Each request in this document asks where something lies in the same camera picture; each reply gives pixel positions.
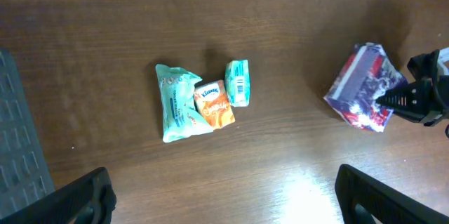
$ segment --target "packet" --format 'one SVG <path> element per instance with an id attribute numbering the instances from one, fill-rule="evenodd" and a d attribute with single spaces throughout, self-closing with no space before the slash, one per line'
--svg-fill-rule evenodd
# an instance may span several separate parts
<path id="1" fill-rule="evenodd" d="M 195 90 L 196 106 L 213 129 L 220 129 L 236 121 L 224 87 L 223 80 L 219 80 Z"/>
<path id="2" fill-rule="evenodd" d="M 233 107 L 247 107 L 250 103 L 250 71 L 248 60 L 233 60 L 226 65 L 224 77 L 229 102 Z"/>
<path id="3" fill-rule="evenodd" d="M 393 110 L 376 100 L 387 90 L 406 84 L 382 45 L 366 43 L 354 48 L 324 99 L 349 125 L 383 132 Z"/>
<path id="4" fill-rule="evenodd" d="M 212 126 L 195 110 L 194 89 L 201 77 L 181 67 L 156 65 L 163 108 L 165 143 L 210 133 Z"/>

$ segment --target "small teal packet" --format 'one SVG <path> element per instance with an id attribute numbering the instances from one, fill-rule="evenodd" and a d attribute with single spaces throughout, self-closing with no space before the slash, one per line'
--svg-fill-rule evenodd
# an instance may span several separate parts
<path id="1" fill-rule="evenodd" d="M 163 141 L 165 143 L 193 135 L 211 133 L 213 128 L 195 110 L 195 84 L 201 77 L 181 67 L 156 65 L 163 108 Z"/>
<path id="2" fill-rule="evenodd" d="M 251 95 L 248 60 L 233 60 L 228 63 L 224 80 L 231 105 L 233 107 L 248 106 Z"/>

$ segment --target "black object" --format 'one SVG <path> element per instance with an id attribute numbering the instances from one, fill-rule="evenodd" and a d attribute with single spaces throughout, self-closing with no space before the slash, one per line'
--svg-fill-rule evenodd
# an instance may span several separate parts
<path id="1" fill-rule="evenodd" d="M 416 202 L 348 164 L 342 164 L 335 193 L 346 224 L 449 223 L 449 217 Z"/>
<path id="2" fill-rule="evenodd" d="M 411 58 L 407 68 L 416 81 L 388 90 L 376 102 L 394 109 L 397 116 L 424 126 L 435 126 L 441 120 L 447 119 L 449 76 L 438 74 L 439 53 L 440 51 L 436 50 Z"/>
<path id="3" fill-rule="evenodd" d="M 116 196 L 106 168 L 98 168 L 37 202 L 0 220 L 0 224 L 108 224 Z"/>

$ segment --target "gray plastic crate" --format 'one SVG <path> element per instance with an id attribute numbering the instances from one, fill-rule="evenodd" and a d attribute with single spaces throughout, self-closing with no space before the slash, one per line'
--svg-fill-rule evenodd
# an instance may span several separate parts
<path id="1" fill-rule="evenodd" d="M 0 50 L 0 219 L 54 190 L 14 59 Z"/>

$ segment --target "wooden table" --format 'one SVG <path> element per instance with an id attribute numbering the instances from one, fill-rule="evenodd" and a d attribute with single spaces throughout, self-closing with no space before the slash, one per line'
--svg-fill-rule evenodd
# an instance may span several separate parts
<path id="1" fill-rule="evenodd" d="M 449 46 L 448 2 L 0 0 L 0 45 L 56 187 L 107 167 L 113 223 L 341 223 L 343 163 L 449 214 L 445 123 L 394 117 L 371 133 L 321 99 L 357 42 L 382 43 L 404 73 L 410 57 Z M 207 82 L 239 58 L 252 97 L 236 123 L 164 144 L 155 64 Z"/>

